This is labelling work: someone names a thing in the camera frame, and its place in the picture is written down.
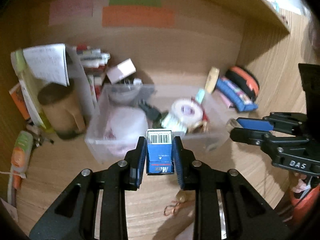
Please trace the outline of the orange sleeve forearm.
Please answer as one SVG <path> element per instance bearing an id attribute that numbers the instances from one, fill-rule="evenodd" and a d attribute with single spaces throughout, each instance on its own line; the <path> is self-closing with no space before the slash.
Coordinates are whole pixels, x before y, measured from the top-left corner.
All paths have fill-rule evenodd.
<path id="1" fill-rule="evenodd" d="M 291 225 L 298 226 L 319 197 L 319 185 L 312 188 L 307 182 L 307 175 L 290 174 L 290 200 L 293 206 Z"/>

